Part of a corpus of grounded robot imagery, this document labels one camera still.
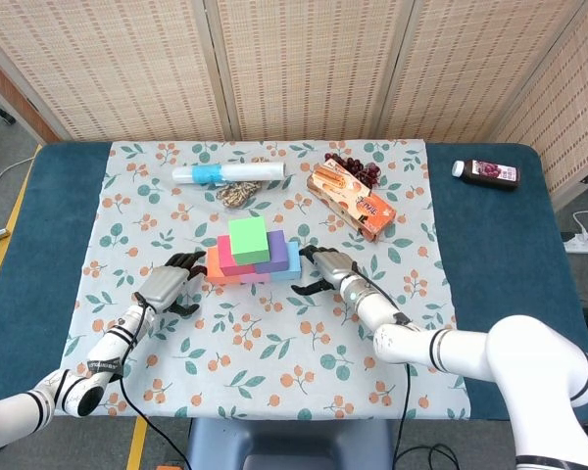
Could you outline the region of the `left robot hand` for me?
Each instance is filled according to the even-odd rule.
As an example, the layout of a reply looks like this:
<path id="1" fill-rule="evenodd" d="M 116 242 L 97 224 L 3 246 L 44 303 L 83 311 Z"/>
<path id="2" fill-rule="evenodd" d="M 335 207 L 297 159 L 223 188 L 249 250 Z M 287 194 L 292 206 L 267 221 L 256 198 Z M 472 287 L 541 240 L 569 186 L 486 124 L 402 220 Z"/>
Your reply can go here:
<path id="1" fill-rule="evenodd" d="M 155 267 L 141 288 L 134 293 L 137 303 L 157 313 L 169 310 L 183 317 L 192 315 L 199 305 L 182 306 L 177 298 L 190 280 L 200 274 L 207 274 L 207 267 L 197 264 L 205 255 L 204 251 L 172 255 L 164 265 Z"/>

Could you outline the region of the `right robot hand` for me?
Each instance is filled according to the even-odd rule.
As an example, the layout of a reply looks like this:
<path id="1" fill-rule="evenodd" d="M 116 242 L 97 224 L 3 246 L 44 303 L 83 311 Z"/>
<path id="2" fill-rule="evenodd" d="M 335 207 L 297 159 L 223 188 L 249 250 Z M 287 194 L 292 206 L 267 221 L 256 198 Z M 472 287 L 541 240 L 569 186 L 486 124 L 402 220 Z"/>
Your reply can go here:
<path id="1" fill-rule="evenodd" d="M 319 280 L 308 286 L 291 285 L 299 296 L 311 296 L 324 291 L 339 291 L 342 282 L 356 274 L 356 263 L 345 253 L 334 248 L 307 246 L 299 250 L 318 271 Z"/>

